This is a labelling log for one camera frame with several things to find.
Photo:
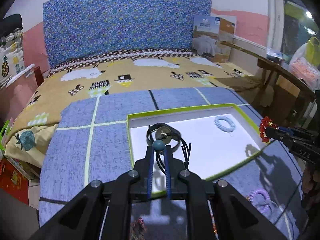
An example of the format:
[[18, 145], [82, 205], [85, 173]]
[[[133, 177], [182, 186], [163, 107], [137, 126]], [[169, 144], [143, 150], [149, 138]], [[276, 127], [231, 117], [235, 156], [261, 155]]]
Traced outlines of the pink beaded hair clip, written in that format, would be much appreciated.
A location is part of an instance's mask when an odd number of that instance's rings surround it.
[[146, 227], [145, 227], [144, 220], [142, 218], [138, 218], [131, 223], [131, 229], [130, 229], [131, 240], [144, 240], [145, 233], [146, 233]]

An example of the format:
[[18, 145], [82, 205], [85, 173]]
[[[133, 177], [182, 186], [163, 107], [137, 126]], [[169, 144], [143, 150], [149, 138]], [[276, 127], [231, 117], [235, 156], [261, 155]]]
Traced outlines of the wooden chair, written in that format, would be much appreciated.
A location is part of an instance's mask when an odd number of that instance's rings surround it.
[[255, 52], [242, 48], [231, 42], [222, 41], [224, 46], [241, 51], [257, 59], [257, 67], [261, 69], [259, 86], [252, 106], [261, 110], [263, 96], [268, 87], [274, 88], [274, 96], [270, 107], [263, 113], [275, 117], [281, 124], [306, 127], [308, 107], [316, 101], [315, 93], [300, 79], [281, 65], [260, 56]]

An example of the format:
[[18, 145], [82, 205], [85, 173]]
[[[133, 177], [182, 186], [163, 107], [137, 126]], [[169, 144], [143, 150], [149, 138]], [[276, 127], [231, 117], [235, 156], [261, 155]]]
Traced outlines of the green white shallow box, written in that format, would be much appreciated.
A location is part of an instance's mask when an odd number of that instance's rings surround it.
[[189, 170], [205, 180], [235, 171], [267, 146], [258, 125], [236, 104], [172, 108], [127, 116], [133, 163], [145, 156], [148, 128], [160, 122], [178, 130], [191, 144]]

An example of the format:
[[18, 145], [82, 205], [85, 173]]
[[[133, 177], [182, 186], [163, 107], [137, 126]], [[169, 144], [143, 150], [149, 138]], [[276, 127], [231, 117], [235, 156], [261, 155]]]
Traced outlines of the blue checked blanket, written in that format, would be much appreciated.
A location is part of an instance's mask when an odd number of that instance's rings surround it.
[[92, 239], [234, 239], [218, 214], [223, 194], [239, 219], [267, 224], [256, 239], [297, 239], [308, 216], [302, 172], [285, 146], [263, 140], [261, 115], [227, 88], [104, 95], [71, 103], [43, 162], [40, 226]]

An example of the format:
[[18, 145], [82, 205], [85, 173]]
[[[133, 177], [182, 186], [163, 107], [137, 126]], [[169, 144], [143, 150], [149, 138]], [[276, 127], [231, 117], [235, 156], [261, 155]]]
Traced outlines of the tan sheep print bedsheet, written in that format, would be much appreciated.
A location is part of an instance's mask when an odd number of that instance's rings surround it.
[[49, 142], [71, 103], [162, 88], [256, 89], [259, 79], [232, 63], [213, 63], [186, 49], [120, 50], [58, 64], [15, 119], [5, 155], [41, 167]]

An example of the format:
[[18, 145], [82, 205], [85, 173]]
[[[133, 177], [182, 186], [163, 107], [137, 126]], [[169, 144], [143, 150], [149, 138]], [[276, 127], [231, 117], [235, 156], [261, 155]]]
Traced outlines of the cardboard quilt box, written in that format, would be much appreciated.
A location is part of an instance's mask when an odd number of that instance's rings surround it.
[[191, 48], [212, 62], [229, 61], [231, 47], [221, 42], [233, 42], [235, 24], [221, 17], [196, 15]]

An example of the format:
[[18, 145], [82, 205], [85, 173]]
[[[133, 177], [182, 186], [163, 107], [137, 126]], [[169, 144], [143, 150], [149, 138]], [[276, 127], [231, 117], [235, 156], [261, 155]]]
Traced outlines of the red box on floor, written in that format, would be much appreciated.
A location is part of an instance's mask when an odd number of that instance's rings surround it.
[[6, 193], [24, 204], [29, 204], [28, 180], [4, 157], [1, 160], [0, 186]]

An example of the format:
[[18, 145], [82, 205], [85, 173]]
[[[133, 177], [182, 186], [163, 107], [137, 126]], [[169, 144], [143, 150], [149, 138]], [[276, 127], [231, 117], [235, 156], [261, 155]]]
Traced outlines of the pink storage bin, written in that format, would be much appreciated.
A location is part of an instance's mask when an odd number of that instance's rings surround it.
[[34, 74], [35, 64], [14, 76], [1, 89], [1, 120], [16, 119], [26, 107], [38, 85]]

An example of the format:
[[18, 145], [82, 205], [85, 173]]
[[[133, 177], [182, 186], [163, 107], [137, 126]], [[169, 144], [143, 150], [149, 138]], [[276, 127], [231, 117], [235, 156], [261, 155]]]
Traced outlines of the blue patterned headboard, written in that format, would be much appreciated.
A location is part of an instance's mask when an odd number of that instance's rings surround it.
[[211, 0], [49, 0], [43, 5], [48, 62], [128, 49], [189, 49], [196, 15]]

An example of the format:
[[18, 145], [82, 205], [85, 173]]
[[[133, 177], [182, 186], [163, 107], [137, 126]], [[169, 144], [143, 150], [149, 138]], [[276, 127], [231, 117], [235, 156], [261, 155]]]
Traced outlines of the pineapple print bag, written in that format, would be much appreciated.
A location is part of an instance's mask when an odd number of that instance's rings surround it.
[[21, 29], [16, 29], [6, 37], [1, 37], [1, 89], [3, 89], [15, 75], [25, 69], [22, 41], [23, 32]]

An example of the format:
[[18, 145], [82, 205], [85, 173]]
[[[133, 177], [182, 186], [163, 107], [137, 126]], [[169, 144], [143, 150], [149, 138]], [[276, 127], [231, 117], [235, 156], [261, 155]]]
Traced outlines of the black bag on top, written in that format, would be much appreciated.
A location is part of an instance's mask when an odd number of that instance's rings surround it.
[[16, 29], [22, 29], [22, 17], [20, 14], [10, 15], [0, 22], [0, 37], [6, 37]]

